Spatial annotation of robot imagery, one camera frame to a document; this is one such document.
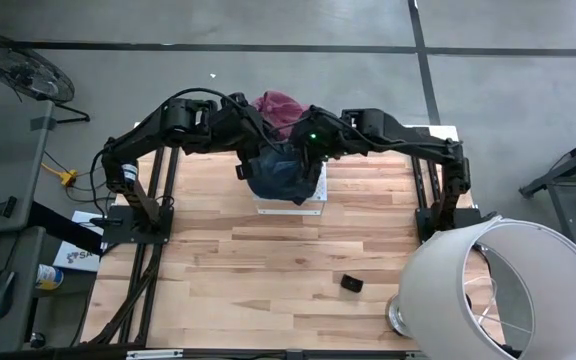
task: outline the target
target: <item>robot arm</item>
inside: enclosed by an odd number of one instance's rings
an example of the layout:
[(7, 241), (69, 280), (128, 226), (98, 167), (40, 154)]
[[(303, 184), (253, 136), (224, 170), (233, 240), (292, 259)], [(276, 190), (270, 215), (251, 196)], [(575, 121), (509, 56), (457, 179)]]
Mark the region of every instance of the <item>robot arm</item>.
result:
[(125, 135), (110, 138), (102, 150), (101, 163), (110, 191), (122, 194), (133, 209), (134, 227), (156, 231), (159, 204), (146, 195), (138, 179), (137, 159), (162, 146), (181, 147), (187, 154), (237, 151), (246, 170), (247, 159), (258, 154), (269, 129), (261, 114), (242, 94), (214, 101), (171, 99)]
[[(160, 207), (149, 198), (138, 180), (137, 159), (162, 146), (181, 147), (189, 155), (236, 151), (241, 165), (237, 177), (254, 176), (248, 160), (259, 156), (268, 140), (271, 124), (250, 106), (243, 94), (214, 101), (171, 99), (127, 134), (110, 138), (101, 162), (110, 191), (123, 194), (133, 210), (134, 228), (154, 232), (160, 224)], [(443, 167), (443, 191), (431, 208), (432, 230), (456, 227), (459, 196), (470, 189), (468, 159), (461, 143), (424, 135), (402, 126), (377, 109), (344, 110), (341, 118), (311, 106), (293, 127), (289, 142), (301, 155), (305, 181), (316, 184), (323, 161), (343, 155), (398, 151), (431, 160)]]
[(370, 151), (394, 150), (431, 160), (442, 166), (443, 185), (440, 199), (432, 205), (430, 219), (424, 226), (430, 227), (430, 232), (457, 227), (457, 201), (470, 190), (469, 162), (463, 156), (461, 143), (404, 127), (378, 109), (343, 110), (341, 118), (316, 106), (308, 111), (303, 121), (295, 125), (290, 138), (301, 149), (305, 177), (317, 179), (322, 161), (349, 154), (367, 156)]

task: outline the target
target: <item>wooden workbench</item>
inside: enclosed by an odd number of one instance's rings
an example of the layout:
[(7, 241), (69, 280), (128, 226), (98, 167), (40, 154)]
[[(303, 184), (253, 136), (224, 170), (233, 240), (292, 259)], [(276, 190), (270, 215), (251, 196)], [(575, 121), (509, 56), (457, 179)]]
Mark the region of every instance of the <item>wooden workbench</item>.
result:
[[(431, 127), (431, 133), (456, 139), (450, 126)], [(144, 185), (152, 161), (152, 155), (140, 159)], [(410, 158), (388, 152), (331, 161), (321, 216), (257, 215), (246, 182), (235, 176), (238, 163), (234, 154), (180, 159), (173, 234), (164, 248), (148, 346), (417, 349), (385, 320), (386, 302), (418, 247)], [(460, 206), (470, 205), (470, 196), (462, 197)], [(82, 341), (99, 333), (123, 302), (134, 251), (121, 245), (102, 259)], [(339, 286), (345, 273), (365, 281), (361, 293)], [(467, 278), (480, 276), (488, 276), (487, 267), (471, 254)], [(467, 289), (481, 313), (489, 280)], [(140, 303), (136, 309), (131, 337)], [(495, 316), (496, 307), (489, 314)], [(503, 339), (497, 323), (487, 324)]]

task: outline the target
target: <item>pink cloth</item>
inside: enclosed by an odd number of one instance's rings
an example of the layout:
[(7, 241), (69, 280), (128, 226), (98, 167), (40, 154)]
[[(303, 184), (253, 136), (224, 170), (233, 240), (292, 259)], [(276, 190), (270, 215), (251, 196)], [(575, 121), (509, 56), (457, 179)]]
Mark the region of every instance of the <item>pink cloth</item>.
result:
[[(308, 110), (309, 105), (301, 105), (290, 96), (279, 91), (266, 91), (262, 97), (252, 102), (257, 111), (275, 127), (292, 124), (299, 120), (301, 113)], [(290, 137), (292, 127), (279, 130), (279, 140)]]

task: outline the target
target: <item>white lampshade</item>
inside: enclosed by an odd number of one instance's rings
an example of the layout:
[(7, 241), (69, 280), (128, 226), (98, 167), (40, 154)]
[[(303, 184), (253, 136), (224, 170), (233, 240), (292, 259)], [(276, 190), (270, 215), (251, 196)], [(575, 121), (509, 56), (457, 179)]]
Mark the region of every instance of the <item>white lampshade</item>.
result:
[(466, 303), (464, 270), (475, 242), (504, 259), (528, 294), (532, 334), (520, 359), (576, 360), (576, 245), (542, 225), (501, 217), (438, 232), (411, 256), (394, 310), (404, 332), (431, 359), (513, 359)]

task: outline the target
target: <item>gray floor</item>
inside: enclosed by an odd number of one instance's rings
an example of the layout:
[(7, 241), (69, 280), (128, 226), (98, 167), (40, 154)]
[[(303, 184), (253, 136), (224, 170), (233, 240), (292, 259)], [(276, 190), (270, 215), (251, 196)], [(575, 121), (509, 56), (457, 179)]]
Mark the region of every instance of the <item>gray floor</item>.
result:
[[(576, 48), (576, 0), (418, 3), (428, 46)], [(0, 0), (0, 34), (17, 40), (415, 44), (403, 0)], [(48, 146), (57, 159), (81, 171), (108, 136), (129, 129), (171, 93), (193, 86), (243, 91), (250, 98), (281, 90), (335, 112), (378, 107), (402, 123), (429, 123), (416, 55), (41, 53), (75, 83), (71, 105), (92, 116), (90, 124), (59, 127)], [(441, 122), (456, 125), (465, 141), (480, 208), (558, 229), (544, 194), (527, 201), (517, 189), (576, 145), (576, 58), (431, 56), (429, 62)], [(16, 101), (0, 84), (0, 103)], [(91, 210), (68, 201), (49, 174), (42, 174), (37, 197), (66, 216)], [(500, 284), (512, 288), (512, 277), (499, 273)], [(64, 297), (47, 306), (52, 310), (38, 326), (51, 346), (69, 343), (81, 302)], [(500, 290), (499, 302), (504, 318), (525, 321), (525, 300), (517, 291)], [(508, 338), (518, 347), (525, 342), (512, 332)]]

